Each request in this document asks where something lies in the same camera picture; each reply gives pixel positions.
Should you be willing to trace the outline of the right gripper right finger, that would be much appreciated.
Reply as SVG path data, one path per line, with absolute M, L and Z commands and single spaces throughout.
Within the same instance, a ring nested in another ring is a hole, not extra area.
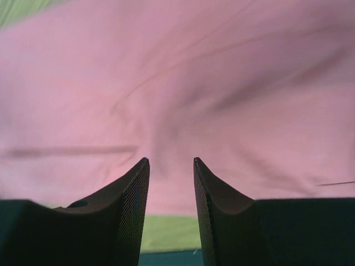
M 353 265 L 354 199 L 254 200 L 194 159 L 205 265 Z

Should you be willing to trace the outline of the pink polo shirt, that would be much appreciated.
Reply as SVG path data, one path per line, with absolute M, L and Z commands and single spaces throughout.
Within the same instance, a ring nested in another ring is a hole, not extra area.
M 68 205 L 150 160 L 252 198 L 354 196 L 353 1 L 67 1 L 1 30 L 1 197 Z

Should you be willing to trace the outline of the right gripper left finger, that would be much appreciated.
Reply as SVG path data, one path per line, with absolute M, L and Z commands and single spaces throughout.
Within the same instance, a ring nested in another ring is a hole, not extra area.
M 2 265 L 138 265 L 150 165 L 68 207 L 1 201 Z

